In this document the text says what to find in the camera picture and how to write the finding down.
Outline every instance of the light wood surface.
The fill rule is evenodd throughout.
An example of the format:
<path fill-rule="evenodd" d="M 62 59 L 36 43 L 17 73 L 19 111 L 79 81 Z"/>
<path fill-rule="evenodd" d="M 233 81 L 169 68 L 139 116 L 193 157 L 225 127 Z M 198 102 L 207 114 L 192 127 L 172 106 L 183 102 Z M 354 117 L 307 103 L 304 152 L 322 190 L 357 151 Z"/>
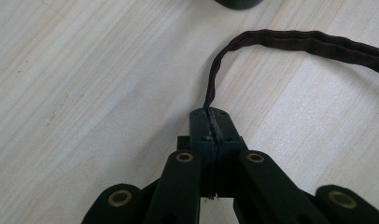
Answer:
<path fill-rule="evenodd" d="M 0 0 L 0 223 L 79 223 L 106 188 L 161 175 L 217 52 L 246 30 L 319 30 L 379 48 L 379 0 Z M 379 75 L 303 52 L 224 58 L 213 107 L 301 188 L 379 209 Z M 237 223 L 202 200 L 201 223 Z"/>

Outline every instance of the wooden table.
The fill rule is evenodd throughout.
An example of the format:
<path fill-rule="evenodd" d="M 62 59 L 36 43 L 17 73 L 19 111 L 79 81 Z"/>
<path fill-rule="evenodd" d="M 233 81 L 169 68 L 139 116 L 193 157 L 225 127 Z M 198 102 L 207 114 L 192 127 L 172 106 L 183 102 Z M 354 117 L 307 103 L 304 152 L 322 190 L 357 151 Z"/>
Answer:
<path fill-rule="evenodd" d="M 320 30 L 379 48 L 379 0 L 0 0 L 0 223 L 79 223 L 106 188 L 161 175 L 211 61 L 246 30 Z M 213 107 L 301 188 L 379 209 L 379 75 L 304 52 L 224 58 Z M 202 199 L 201 223 L 237 223 Z"/>

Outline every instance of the brass grommet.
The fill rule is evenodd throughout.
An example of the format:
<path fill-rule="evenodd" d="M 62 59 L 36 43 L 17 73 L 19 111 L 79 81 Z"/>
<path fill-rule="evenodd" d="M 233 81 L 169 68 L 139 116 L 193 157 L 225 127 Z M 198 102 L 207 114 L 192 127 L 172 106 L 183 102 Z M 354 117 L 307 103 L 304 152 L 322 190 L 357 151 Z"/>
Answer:
<path fill-rule="evenodd" d="M 344 208 L 355 208 L 358 205 L 352 197 L 335 189 L 329 192 L 329 198 Z"/>
<path fill-rule="evenodd" d="M 248 154 L 247 155 L 247 159 L 250 160 L 250 161 L 252 161 L 252 162 L 256 162 L 256 163 L 265 161 L 265 159 L 263 158 L 263 156 L 261 156 L 258 153 L 250 153 L 250 154 Z"/>
<path fill-rule="evenodd" d="M 189 162 L 193 160 L 193 156 L 189 153 L 183 152 L 178 154 L 175 159 L 181 162 Z"/>
<path fill-rule="evenodd" d="M 132 199 L 132 194 L 126 189 L 120 189 L 108 197 L 108 203 L 113 207 L 121 207 Z"/>

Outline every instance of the round hole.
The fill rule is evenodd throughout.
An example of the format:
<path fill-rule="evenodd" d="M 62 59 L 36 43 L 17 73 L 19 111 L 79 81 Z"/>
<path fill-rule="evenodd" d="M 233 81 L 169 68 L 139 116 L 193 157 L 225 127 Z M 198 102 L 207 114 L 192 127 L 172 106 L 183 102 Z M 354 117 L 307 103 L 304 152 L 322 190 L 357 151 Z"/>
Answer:
<path fill-rule="evenodd" d="M 108 203 L 114 207 L 121 207 L 132 199 L 132 194 L 126 189 L 117 190 L 108 197 Z"/>
<path fill-rule="evenodd" d="M 329 198 L 333 203 L 344 208 L 355 208 L 358 205 L 352 197 L 338 190 L 330 191 Z"/>
<path fill-rule="evenodd" d="M 177 223 L 177 216 L 173 213 L 168 213 L 162 217 L 161 222 L 163 224 L 175 224 Z"/>
<path fill-rule="evenodd" d="M 175 158 L 181 162 L 189 162 L 193 160 L 193 156 L 189 153 L 180 153 Z"/>
<path fill-rule="evenodd" d="M 263 162 L 265 159 L 258 153 L 250 153 L 247 155 L 247 159 L 253 162 Z"/>
<path fill-rule="evenodd" d="M 312 224 L 313 223 L 312 219 L 306 215 L 297 216 L 297 222 L 300 224 Z"/>

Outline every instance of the black strap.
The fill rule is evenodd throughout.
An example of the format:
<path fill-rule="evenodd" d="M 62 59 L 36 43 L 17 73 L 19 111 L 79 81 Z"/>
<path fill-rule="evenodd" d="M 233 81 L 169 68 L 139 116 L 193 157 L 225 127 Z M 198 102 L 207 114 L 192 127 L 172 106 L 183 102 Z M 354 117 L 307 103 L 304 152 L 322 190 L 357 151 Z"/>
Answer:
<path fill-rule="evenodd" d="M 274 49 L 303 50 L 343 63 L 363 65 L 379 73 L 379 49 L 345 37 L 326 35 L 319 31 L 247 31 L 235 37 L 213 61 L 204 108 L 208 108 L 215 98 L 216 75 L 224 55 L 228 51 L 252 45 L 262 45 Z"/>

